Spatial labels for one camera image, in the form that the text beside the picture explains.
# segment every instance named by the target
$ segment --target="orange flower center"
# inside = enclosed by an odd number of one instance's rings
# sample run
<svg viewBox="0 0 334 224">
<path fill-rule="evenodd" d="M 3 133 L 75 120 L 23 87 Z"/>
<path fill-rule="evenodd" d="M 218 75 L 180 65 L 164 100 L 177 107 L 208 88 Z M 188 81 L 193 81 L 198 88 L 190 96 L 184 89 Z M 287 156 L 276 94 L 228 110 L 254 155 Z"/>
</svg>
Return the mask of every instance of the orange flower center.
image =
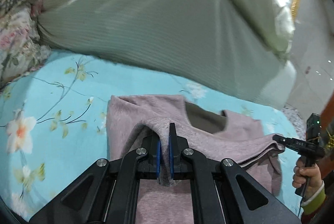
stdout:
<svg viewBox="0 0 334 224">
<path fill-rule="evenodd" d="M 16 131 L 16 135 L 17 135 L 18 138 L 22 138 L 22 137 L 24 137 L 25 132 L 26 132 L 25 125 L 20 125 L 20 127 Z"/>
</svg>

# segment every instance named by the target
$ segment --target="white sleeve cuff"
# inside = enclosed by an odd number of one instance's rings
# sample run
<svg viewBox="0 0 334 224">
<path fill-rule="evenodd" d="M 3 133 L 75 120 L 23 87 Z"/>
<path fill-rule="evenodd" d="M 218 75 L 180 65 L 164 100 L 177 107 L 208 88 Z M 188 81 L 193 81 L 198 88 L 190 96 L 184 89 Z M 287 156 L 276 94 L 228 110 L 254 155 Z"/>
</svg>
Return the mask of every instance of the white sleeve cuff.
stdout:
<svg viewBox="0 0 334 224">
<path fill-rule="evenodd" d="M 319 195 L 319 193 L 324 189 L 324 187 L 325 187 L 325 183 L 324 183 L 324 181 L 322 181 L 322 185 L 321 185 L 321 187 L 318 189 L 318 191 L 315 192 L 314 195 L 313 195 L 311 198 L 309 198 L 308 200 L 302 202 L 302 204 L 301 204 L 302 207 L 303 207 L 303 206 L 306 206 L 306 205 L 309 205 L 309 204 L 315 199 L 315 197 Z"/>
</svg>

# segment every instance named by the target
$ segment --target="garment sleeve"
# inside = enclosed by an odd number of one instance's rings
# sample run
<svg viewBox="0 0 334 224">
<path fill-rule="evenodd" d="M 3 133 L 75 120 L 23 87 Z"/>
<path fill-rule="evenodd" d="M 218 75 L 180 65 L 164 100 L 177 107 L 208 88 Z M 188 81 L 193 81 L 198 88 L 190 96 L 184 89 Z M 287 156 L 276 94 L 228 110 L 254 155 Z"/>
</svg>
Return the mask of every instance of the garment sleeve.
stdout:
<svg viewBox="0 0 334 224">
<path fill-rule="evenodd" d="M 322 182 L 322 186 L 320 187 L 320 189 L 311 198 L 302 203 L 302 208 L 304 210 L 301 218 L 302 224 L 309 223 L 323 206 L 326 200 L 324 186 L 325 184 L 324 182 Z"/>
</svg>

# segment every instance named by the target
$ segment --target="yellow green sleeve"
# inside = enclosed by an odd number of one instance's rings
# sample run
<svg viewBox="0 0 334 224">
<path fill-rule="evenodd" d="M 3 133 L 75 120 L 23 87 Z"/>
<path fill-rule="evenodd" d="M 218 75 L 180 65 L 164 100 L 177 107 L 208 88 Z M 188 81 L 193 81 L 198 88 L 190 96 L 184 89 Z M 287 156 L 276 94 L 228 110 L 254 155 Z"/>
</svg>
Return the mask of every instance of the yellow green sleeve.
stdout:
<svg viewBox="0 0 334 224">
<path fill-rule="evenodd" d="M 316 197 L 314 197 L 310 203 L 307 203 L 307 205 L 305 206 L 303 206 L 302 204 L 304 214 L 310 215 L 311 213 L 316 211 L 324 203 L 325 199 L 326 199 L 325 188 L 322 188 L 319 194 Z"/>
</svg>

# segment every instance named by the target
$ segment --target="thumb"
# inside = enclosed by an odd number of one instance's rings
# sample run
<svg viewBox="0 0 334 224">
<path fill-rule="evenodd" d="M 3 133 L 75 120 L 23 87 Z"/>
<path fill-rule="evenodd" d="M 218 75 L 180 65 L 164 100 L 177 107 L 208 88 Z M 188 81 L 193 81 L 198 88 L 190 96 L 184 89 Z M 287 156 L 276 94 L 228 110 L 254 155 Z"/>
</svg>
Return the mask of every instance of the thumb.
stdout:
<svg viewBox="0 0 334 224">
<path fill-rule="evenodd" d="M 318 175 L 318 172 L 319 172 L 318 169 L 315 167 L 309 167 L 309 168 L 302 167 L 299 169 L 299 173 L 307 177 L 316 177 Z"/>
</svg>

